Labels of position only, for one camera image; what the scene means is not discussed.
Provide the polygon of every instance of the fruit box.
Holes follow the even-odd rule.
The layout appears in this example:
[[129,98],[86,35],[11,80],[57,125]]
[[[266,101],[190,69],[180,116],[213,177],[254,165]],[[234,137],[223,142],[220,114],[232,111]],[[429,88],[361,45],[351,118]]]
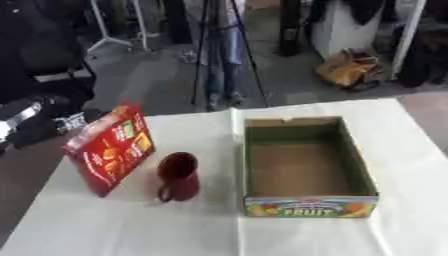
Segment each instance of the fruit box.
[[140,108],[123,104],[87,125],[64,150],[92,190],[103,197],[155,148]]
[[368,217],[378,192],[340,117],[245,121],[248,216]]

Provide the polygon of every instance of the person's leg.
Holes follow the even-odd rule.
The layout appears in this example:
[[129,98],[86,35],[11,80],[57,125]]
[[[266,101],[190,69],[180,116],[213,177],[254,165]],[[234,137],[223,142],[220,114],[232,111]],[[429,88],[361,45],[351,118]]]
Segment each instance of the person's leg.
[[[187,15],[194,51],[199,52],[199,41],[201,34],[200,22],[193,15]],[[220,59],[218,56],[218,44],[216,42],[216,31],[211,31],[210,27],[204,27],[204,39],[201,51],[201,67],[199,70],[199,88],[204,88],[207,101],[207,110],[215,111],[219,108],[222,96],[222,84],[220,77],[222,74]]]
[[242,75],[243,39],[237,26],[221,30],[221,55],[224,69],[224,94],[232,106],[240,105],[243,97],[239,93]]
[[220,35],[219,31],[211,29],[209,37],[206,41],[208,44],[208,72],[205,83],[207,110],[216,111],[219,109],[220,101],[223,94],[222,74],[223,67],[221,65],[220,56]]

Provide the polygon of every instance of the brown cardboard box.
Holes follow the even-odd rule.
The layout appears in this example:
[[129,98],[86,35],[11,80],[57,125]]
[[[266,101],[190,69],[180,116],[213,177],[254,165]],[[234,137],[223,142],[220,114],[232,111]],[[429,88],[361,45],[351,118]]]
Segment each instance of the brown cardboard box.
[[367,217],[378,193],[340,117],[246,120],[249,216]]

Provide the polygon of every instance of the mug handle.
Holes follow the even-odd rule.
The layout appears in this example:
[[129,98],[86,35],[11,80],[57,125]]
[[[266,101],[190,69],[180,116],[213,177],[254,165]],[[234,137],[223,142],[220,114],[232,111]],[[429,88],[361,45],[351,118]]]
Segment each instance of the mug handle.
[[168,184],[163,184],[163,186],[159,189],[158,197],[162,203],[168,203],[173,200],[171,188]]

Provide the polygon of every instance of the black office chair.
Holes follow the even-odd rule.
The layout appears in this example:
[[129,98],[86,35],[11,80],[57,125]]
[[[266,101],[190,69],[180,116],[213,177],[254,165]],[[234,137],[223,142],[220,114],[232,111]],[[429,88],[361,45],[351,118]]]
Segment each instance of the black office chair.
[[[78,42],[71,20],[82,15],[88,0],[16,0],[17,16],[28,24],[29,33],[19,46],[25,72],[32,78],[66,74],[66,78],[39,81],[33,93],[65,96],[72,101],[70,111],[80,111],[94,97],[96,74],[85,61],[86,51]],[[86,70],[88,77],[77,76]]]

